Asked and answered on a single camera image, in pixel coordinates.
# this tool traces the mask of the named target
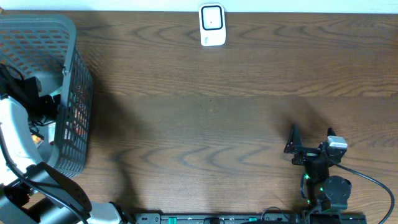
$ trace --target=black cable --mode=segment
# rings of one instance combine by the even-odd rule
[[[48,192],[48,191],[44,190],[43,188],[39,187],[37,185],[37,183],[26,179],[23,175],[21,175],[16,170],[14,163],[11,162],[11,159],[10,159],[10,157],[7,154],[6,145],[5,145],[4,140],[3,140],[1,127],[0,127],[0,147],[1,147],[2,155],[4,156],[4,159],[6,160],[6,166],[8,166],[8,168],[18,177],[18,179],[22,183],[28,185],[30,188],[32,188],[34,190],[37,190],[38,192],[44,194],[46,197],[50,197],[50,198],[54,199],[55,201],[57,201],[58,203],[62,204],[67,209],[69,209],[73,214],[75,214],[76,217],[78,217],[78,219],[80,219],[83,224],[88,224],[87,220],[85,220],[83,218],[83,215],[73,205],[71,205],[69,203],[66,203],[62,199],[60,199],[57,196],[55,196],[54,194],[51,194],[50,192]]]
[[[273,209],[273,208],[278,209],[278,210],[282,213],[282,215],[287,219],[287,221],[290,220],[289,218],[287,218],[287,216],[285,215],[284,211],[282,211],[280,208],[278,208],[278,207],[276,207],[276,206],[271,206],[271,207],[267,208],[265,211],[263,211],[263,213],[261,214],[261,220],[264,220],[264,216],[266,215],[266,213],[267,213],[270,209]]]
[[[330,162],[331,164],[343,169],[343,170],[347,170],[348,172],[351,172],[353,174],[356,174],[360,177],[363,177],[367,180],[370,180],[371,182],[374,182],[375,184],[377,184],[378,186],[382,187],[384,190],[387,191],[387,193],[390,195],[391,198],[391,205],[390,205],[390,209],[388,210],[387,214],[384,216],[384,218],[379,222],[379,224],[384,223],[391,215],[392,210],[394,209],[394,205],[395,205],[395,199],[394,199],[394,195],[392,194],[391,190],[385,186],[384,184],[382,184],[380,181],[373,179],[372,177],[362,174],[358,171],[355,171],[353,169],[347,168],[345,166],[339,165],[337,162],[333,161],[332,159],[329,158],[328,153],[325,151],[323,151],[323,155],[326,157],[326,159],[328,160],[328,162]]]

